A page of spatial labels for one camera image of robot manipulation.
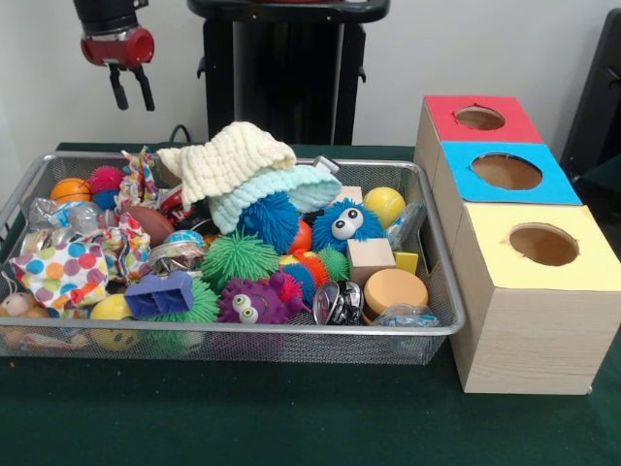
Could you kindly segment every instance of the box with hole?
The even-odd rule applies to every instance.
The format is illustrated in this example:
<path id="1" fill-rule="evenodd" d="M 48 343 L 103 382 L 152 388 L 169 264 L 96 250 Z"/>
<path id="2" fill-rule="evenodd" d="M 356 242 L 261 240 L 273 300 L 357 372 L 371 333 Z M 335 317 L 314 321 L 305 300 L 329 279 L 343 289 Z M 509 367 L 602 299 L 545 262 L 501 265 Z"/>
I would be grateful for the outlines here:
<path id="1" fill-rule="evenodd" d="M 452 251 L 464 201 L 582 205 L 544 144 L 442 143 L 433 191 Z"/>
<path id="2" fill-rule="evenodd" d="M 453 264 L 466 392 L 589 392 L 621 323 L 621 264 L 587 207 L 468 203 Z"/>
<path id="3" fill-rule="evenodd" d="M 542 139 L 515 97 L 425 96 L 414 161 L 427 172 L 432 186 L 445 142 L 538 144 Z"/>

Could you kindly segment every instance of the white wall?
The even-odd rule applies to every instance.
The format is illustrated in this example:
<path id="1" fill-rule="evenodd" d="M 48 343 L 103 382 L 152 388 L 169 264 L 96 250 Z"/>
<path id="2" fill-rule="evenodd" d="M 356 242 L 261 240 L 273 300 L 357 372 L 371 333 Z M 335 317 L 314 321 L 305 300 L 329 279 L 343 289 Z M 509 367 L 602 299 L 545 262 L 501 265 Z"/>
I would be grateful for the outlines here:
<path id="1" fill-rule="evenodd" d="M 195 71 L 202 20 L 183 0 L 152 0 L 140 21 L 156 40 L 147 66 L 156 111 L 123 76 L 130 110 L 116 109 L 103 68 L 80 52 L 71 0 L 0 4 L 0 197 L 14 172 L 61 141 L 157 142 L 177 123 L 207 137 Z M 413 145 L 424 93 L 518 95 L 560 154 L 605 14 L 615 0 L 393 0 L 367 26 L 367 84 L 356 144 Z"/>

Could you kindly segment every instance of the metal basket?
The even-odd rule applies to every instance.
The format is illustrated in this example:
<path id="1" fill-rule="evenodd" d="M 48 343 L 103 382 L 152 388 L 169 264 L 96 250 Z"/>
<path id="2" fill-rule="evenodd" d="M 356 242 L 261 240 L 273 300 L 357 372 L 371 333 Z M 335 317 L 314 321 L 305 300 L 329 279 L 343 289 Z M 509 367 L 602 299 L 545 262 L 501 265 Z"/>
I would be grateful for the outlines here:
<path id="1" fill-rule="evenodd" d="M 440 320 L 435 328 L 317 326 L 303 314 L 287 325 L 177 324 L 145 321 L 0 318 L 0 331 L 18 330 L 88 343 L 81 348 L 8 347 L 2 356 L 241 360 L 272 362 L 427 364 L 447 335 L 464 324 L 464 309 L 453 268 L 441 233 L 438 213 L 424 172 L 413 163 L 338 160 L 343 185 L 360 185 L 363 192 L 376 186 L 397 189 L 407 202 L 426 204 L 428 219 L 407 238 L 404 250 L 417 252 L 418 277 L 429 290 L 429 307 Z M 100 165 L 122 166 L 120 154 L 57 152 L 39 158 L 25 174 L 0 213 L 0 260 L 15 256 L 28 229 L 32 199 L 48 197 L 55 183 L 67 177 L 87 178 Z M 0 299 L 9 293 L 0 284 Z M 117 350 L 95 343 L 97 337 L 116 342 Z"/>

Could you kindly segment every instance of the purple foam block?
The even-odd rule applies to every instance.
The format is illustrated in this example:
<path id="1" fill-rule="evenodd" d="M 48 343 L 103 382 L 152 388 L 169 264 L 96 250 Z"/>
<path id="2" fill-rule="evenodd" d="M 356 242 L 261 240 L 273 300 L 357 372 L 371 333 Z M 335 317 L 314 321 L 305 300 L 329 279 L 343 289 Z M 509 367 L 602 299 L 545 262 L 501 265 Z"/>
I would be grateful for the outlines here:
<path id="1" fill-rule="evenodd" d="M 192 278 L 181 271 L 168 279 L 147 275 L 127 288 L 125 301 L 135 318 L 186 313 L 194 306 Z"/>

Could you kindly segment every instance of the purple puffer toy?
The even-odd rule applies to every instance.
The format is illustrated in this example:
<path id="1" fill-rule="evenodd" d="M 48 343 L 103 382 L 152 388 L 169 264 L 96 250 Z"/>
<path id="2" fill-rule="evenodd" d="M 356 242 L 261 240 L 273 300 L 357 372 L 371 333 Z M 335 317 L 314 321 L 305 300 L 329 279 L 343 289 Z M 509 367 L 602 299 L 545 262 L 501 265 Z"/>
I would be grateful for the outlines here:
<path id="1" fill-rule="evenodd" d="M 285 303 L 278 294 L 284 286 L 285 276 L 276 272 L 269 280 L 229 280 L 217 304 L 220 307 L 218 322 L 229 323 L 286 323 L 300 313 L 302 300 L 295 296 Z"/>

